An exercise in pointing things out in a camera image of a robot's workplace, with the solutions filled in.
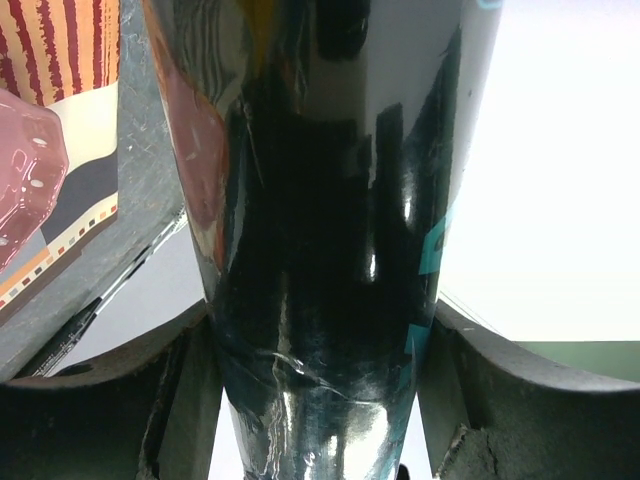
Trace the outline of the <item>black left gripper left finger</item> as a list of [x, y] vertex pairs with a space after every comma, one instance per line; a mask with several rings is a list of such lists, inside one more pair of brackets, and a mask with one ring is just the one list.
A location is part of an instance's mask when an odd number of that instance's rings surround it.
[[206, 479], [221, 403], [203, 302], [52, 377], [1, 386], [4, 479]]

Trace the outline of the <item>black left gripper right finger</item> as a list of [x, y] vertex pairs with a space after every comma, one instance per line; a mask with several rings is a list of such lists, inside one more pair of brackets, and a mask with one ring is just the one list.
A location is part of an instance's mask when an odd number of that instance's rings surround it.
[[419, 405], [437, 479], [636, 479], [639, 385], [574, 369], [437, 306]]

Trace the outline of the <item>black shuttlecock tube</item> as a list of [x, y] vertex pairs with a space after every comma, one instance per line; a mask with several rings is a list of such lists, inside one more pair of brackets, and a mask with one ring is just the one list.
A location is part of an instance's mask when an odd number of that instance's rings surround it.
[[248, 479], [392, 479], [498, 1], [147, 1]]

